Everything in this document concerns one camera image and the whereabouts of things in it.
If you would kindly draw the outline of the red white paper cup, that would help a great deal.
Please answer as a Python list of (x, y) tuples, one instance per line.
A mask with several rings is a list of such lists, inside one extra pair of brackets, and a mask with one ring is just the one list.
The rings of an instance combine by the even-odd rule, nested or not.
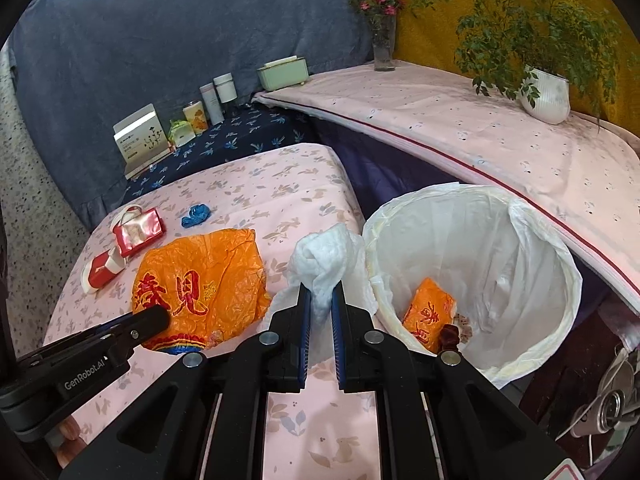
[(112, 247), (88, 262), (81, 272), (80, 282), (85, 294), (96, 294), (125, 269), (125, 259), (117, 247)]

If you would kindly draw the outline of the dark red velvet scrunchie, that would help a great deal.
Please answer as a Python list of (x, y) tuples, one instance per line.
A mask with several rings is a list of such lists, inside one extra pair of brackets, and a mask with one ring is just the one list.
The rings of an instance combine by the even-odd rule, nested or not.
[(458, 351), (460, 344), (460, 330), (454, 324), (445, 324), (438, 335), (438, 352)]

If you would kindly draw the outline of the orange plastic bag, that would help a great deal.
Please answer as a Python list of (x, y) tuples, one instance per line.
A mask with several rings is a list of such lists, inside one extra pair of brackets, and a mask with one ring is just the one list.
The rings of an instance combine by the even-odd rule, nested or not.
[(404, 318), (402, 326), (422, 346), (432, 353), (439, 352), (439, 336), (442, 329), (454, 322), (457, 313), (457, 301), (439, 287), (434, 280), (422, 281)]
[(168, 354), (208, 350), (240, 336), (271, 304), (252, 229), (178, 238), (147, 252), (138, 267), (131, 309), (160, 306), (168, 328), (143, 344)]

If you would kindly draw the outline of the red envelope box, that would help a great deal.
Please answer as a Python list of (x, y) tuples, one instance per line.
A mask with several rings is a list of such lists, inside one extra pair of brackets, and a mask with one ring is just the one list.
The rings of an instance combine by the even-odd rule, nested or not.
[(111, 231), (122, 258), (129, 258), (160, 240), (165, 225), (156, 208), (143, 209), (137, 204), (122, 208), (112, 221)]

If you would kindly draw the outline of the blue scrap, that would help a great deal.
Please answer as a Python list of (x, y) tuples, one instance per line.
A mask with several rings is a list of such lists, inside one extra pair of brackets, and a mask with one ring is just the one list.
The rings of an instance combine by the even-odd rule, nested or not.
[(196, 204), (189, 209), (189, 212), (181, 218), (180, 223), (183, 229), (194, 228), (204, 223), (212, 214), (206, 204)]

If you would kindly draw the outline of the white cloth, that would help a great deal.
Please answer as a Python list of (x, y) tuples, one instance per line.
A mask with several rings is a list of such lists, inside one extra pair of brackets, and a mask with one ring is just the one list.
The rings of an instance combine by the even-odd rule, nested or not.
[(285, 275), (288, 287), (274, 296), (260, 327), (265, 330), (276, 312), (296, 304), (300, 286), (309, 289), (310, 366), (333, 356), (331, 297), (336, 285), (343, 286), (345, 299), (352, 306), (363, 308), (370, 315), (378, 310), (368, 279), (364, 240), (349, 231), (343, 223), (301, 238), (294, 248)]

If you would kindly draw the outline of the pink rabbit print tablecloth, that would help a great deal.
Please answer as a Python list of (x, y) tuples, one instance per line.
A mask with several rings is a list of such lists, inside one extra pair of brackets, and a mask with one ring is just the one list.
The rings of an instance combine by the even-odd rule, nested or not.
[[(145, 194), (137, 203), (158, 210), (165, 242), (221, 229), (254, 230), (271, 295), (288, 284), (286, 266), (301, 238), (337, 223), (355, 233), (363, 225), (337, 154), (319, 144), (227, 162)], [(196, 204), (206, 204), (212, 214), (199, 226), (183, 229), (181, 218)], [(139, 257), (96, 294), (87, 295), (81, 287), (85, 265), (114, 244), (111, 223), (105, 218), (88, 238), (58, 298), (45, 341), (129, 311)], [(380, 478), (373, 393), (338, 390), (332, 360), (309, 367), (301, 393), (269, 397), (265, 450), (267, 479)]]

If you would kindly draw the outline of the green yellow small packet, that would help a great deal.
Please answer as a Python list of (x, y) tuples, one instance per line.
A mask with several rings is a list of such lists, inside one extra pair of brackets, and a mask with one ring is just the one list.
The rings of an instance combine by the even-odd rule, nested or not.
[(168, 139), (175, 148), (181, 148), (195, 138), (196, 133), (187, 120), (173, 120), (170, 123)]

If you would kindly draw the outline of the cream orange small carton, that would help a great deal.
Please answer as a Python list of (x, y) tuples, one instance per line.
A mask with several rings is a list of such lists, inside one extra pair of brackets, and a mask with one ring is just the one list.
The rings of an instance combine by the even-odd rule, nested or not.
[(204, 105), (201, 101), (192, 101), (183, 107), (183, 115), (191, 125), (194, 133), (199, 136), (208, 129)]

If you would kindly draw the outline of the navy floral cloth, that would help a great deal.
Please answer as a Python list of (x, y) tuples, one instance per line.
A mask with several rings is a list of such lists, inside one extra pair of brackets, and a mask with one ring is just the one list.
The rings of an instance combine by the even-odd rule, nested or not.
[(243, 105), (222, 124), (176, 148), (127, 184), (124, 203), (191, 174), (297, 143), (318, 143), (317, 129), (297, 112)]

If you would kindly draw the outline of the white lidded jar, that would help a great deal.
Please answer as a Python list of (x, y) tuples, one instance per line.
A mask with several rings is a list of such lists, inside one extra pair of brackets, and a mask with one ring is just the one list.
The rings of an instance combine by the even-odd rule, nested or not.
[(232, 73), (226, 73), (215, 77), (213, 79), (213, 83), (221, 104), (231, 103), (238, 97)]

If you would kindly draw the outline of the pink shelf cloth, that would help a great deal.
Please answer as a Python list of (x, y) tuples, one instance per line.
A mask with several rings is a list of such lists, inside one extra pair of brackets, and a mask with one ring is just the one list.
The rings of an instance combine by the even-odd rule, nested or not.
[(468, 78), (397, 62), (311, 76), (255, 101), (366, 134), (463, 182), (521, 197), (565, 244), (639, 307), (639, 157), (617, 133), (580, 115), (550, 126)]

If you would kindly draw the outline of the blue grey backdrop cloth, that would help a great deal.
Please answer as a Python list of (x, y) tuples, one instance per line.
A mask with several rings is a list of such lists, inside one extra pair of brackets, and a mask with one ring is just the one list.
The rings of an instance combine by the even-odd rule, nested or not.
[(150, 104), (169, 122), (223, 74), (246, 101), (289, 55), (314, 73), (359, 65), (371, 39), (349, 0), (32, 0), (9, 55), (32, 142), (93, 228), (125, 195), (120, 120)]

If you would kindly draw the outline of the green plant in white pot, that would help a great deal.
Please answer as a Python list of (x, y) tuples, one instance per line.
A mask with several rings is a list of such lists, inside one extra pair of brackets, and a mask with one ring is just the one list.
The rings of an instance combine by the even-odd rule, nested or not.
[[(411, 10), (451, 0), (411, 0)], [(542, 77), (568, 83), (600, 116), (617, 96), (620, 25), (608, 11), (578, 0), (472, 0), (456, 21), (457, 68), (476, 93), (498, 91), (531, 107), (542, 103)]]

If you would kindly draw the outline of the glass vase with pink flowers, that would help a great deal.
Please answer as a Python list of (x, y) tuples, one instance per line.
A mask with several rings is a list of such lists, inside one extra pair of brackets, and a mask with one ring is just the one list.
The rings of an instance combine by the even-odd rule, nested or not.
[(377, 72), (395, 69), (393, 54), (396, 38), (396, 18), (404, 7), (401, 0), (349, 0), (369, 25), (373, 65)]

